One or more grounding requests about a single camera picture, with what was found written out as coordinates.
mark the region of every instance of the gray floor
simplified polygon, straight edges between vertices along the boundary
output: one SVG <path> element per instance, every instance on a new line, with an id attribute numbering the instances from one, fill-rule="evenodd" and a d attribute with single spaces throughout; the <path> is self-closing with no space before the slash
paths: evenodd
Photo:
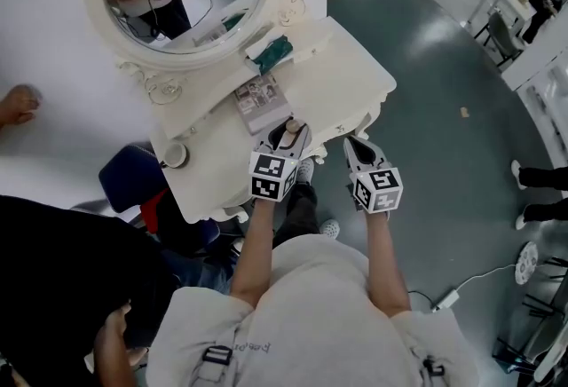
<path id="1" fill-rule="evenodd" d="M 519 191 L 509 164 L 517 158 L 549 167 L 548 157 L 522 103 L 471 35 L 433 0 L 329 0 L 328 13 L 398 83 L 369 134 L 404 181 L 390 226 L 409 289 L 436 300 L 471 275 L 514 263 L 524 242 L 541 242 L 546 234 L 538 226 L 517 232 L 512 222 L 529 201 L 554 201 L 559 193 Z M 461 107 L 469 118 L 462 118 Z M 344 188 L 341 143 L 328 143 L 329 157 L 314 176 L 320 217 L 336 218 L 339 240 L 366 252 L 363 217 Z M 561 243 L 554 227 L 547 228 Z M 523 293 L 510 269 L 472 281 L 454 306 L 476 353 L 481 385 L 516 384 L 491 353 Z M 414 301 L 425 305 L 420 297 Z"/>

